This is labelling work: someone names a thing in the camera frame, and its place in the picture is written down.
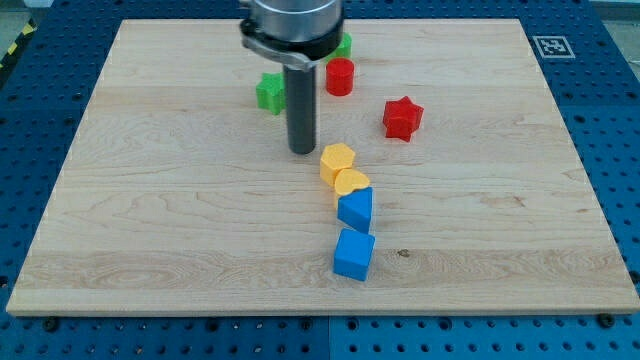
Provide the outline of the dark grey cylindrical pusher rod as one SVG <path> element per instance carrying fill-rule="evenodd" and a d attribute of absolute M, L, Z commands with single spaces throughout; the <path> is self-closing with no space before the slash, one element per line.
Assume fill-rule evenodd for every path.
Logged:
<path fill-rule="evenodd" d="M 283 67 L 289 149 L 311 153 L 316 147 L 316 71 Z"/>

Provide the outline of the green block behind arm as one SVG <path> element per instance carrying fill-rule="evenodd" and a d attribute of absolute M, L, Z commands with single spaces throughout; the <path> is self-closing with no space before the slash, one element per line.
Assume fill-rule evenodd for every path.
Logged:
<path fill-rule="evenodd" d="M 352 50 L 352 37 L 348 32 L 342 34 L 342 40 L 340 44 L 324 58 L 324 61 L 328 63 L 334 58 L 350 58 Z"/>

